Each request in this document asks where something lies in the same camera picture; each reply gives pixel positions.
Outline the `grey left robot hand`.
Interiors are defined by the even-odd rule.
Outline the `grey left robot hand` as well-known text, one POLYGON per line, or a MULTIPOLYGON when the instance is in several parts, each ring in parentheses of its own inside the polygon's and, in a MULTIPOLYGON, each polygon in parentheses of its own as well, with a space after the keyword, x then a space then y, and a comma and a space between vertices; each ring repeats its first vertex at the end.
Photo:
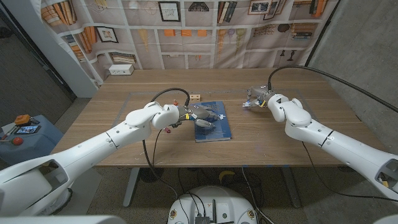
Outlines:
POLYGON ((178 106, 178 112, 179 121, 194 121, 195 125, 205 129, 213 129, 213 122, 220 120, 210 107, 204 105, 178 106))

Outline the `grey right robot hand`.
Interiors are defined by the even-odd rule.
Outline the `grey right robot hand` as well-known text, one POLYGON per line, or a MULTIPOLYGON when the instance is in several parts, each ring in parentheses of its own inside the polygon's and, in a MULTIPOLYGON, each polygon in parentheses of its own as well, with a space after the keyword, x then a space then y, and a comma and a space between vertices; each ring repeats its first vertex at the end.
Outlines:
POLYGON ((252 86, 248 89, 247 100, 243 103, 243 108, 253 108, 255 106, 268 107, 268 101, 275 95, 273 90, 269 90, 267 85, 252 86))

